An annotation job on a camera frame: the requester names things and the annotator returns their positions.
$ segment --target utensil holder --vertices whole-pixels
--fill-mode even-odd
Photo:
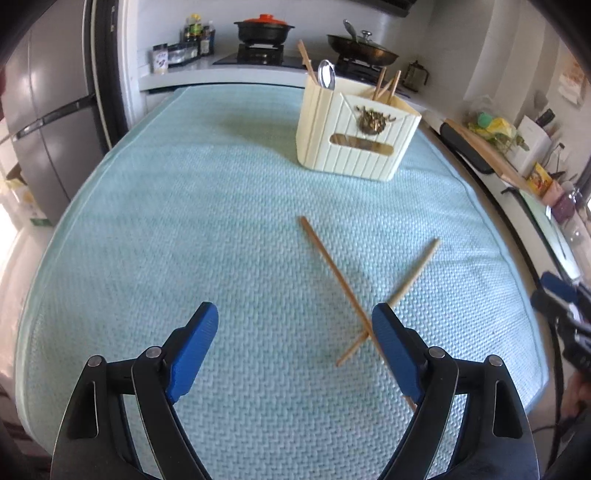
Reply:
[[[335,90],[316,85],[310,76],[295,137],[300,164],[312,170],[370,180],[391,180],[421,121],[409,104],[388,93],[373,101],[374,88],[338,78]],[[383,130],[364,133],[380,120]]]

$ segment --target textured tablecloth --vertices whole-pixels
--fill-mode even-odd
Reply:
[[[199,304],[219,331],[177,412],[213,478],[377,478],[411,411],[367,342],[335,360],[358,318],[297,221],[306,215],[367,312],[434,237],[443,244],[395,309],[458,358],[504,358],[524,404],[547,382],[535,317],[473,190],[418,132],[387,183],[296,160],[302,90],[179,90],[107,155],[76,196],[32,286],[17,401],[51,451],[89,356],[161,344]],[[140,459],[156,473],[134,401]],[[453,409],[433,473],[461,419]]]

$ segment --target glass teapot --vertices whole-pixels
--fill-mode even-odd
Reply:
[[[402,85],[412,92],[418,92],[419,89],[427,84],[429,79],[429,72],[423,67],[418,60],[408,65],[407,71],[404,74]]]

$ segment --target person's hand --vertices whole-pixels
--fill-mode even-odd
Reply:
[[[576,371],[570,377],[569,383],[564,391],[560,416],[562,419],[575,418],[581,412],[581,403],[591,404],[591,382]]]

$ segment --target blue gripper pad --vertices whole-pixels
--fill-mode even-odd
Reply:
[[[416,404],[421,403],[424,391],[420,375],[425,357],[387,303],[376,305],[371,319],[374,334],[400,390]]]
[[[550,290],[554,295],[560,297],[567,303],[577,303],[577,291],[561,278],[557,277],[551,272],[545,272],[540,279],[542,286]]]
[[[189,321],[193,331],[170,366],[170,382],[166,389],[168,399],[175,404],[189,393],[203,363],[209,346],[217,333],[217,308],[213,303],[203,302]]]

